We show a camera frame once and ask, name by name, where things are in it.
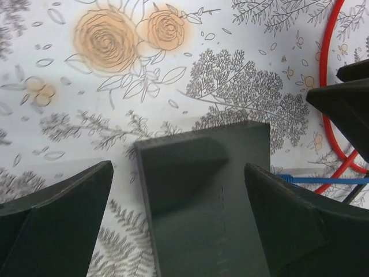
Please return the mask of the black network switch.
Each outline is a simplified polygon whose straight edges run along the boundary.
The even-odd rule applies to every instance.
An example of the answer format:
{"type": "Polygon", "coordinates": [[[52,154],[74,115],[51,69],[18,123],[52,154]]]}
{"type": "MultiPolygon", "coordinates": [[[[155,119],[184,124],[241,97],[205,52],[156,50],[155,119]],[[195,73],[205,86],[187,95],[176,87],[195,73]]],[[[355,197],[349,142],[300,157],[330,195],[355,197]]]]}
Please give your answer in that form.
{"type": "Polygon", "coordinates": [[[244,121],[134,144],[157,275],[268,276],[244,167],[270,168],[269,125],[244,121]]]}

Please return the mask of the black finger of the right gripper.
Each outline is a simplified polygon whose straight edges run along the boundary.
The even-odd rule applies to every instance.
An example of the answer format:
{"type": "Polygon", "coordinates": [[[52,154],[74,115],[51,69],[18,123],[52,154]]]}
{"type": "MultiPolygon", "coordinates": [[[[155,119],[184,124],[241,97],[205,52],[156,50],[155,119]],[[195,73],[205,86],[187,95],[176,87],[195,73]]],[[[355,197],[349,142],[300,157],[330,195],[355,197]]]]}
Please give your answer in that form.
{"type": "Polygon", "coordinates": [[[369,59],[339,68],[337,78],[344,83],[369,78],[369,59]]]}
{"type": "Polygon", "coordinates": [[[326,115],[368,161],[368,80],[312,89],[306,101],[326,115]]]}

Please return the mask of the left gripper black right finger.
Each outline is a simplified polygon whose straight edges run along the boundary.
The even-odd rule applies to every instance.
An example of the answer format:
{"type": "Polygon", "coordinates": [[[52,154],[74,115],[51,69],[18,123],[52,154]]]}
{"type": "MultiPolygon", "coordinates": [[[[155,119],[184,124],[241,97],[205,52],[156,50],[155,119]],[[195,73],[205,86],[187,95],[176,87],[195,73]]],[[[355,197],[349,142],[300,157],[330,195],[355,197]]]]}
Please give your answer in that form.
{"type": "Polygon", "coordinates": [[[251,163],[244,177],[271,276],[368,276],[368,210],[251,163]]]}

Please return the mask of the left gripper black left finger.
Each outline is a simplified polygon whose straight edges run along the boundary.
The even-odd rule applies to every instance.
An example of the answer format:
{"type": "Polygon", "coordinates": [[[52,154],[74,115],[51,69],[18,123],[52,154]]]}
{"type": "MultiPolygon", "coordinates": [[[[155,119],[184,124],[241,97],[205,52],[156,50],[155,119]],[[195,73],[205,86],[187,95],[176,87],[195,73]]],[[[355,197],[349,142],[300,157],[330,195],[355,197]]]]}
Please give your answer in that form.
{"type": "Polygon", "coordinates": [[[113,174],[102,161],[1,204],[1,276],[86,276],[113,174]]]}

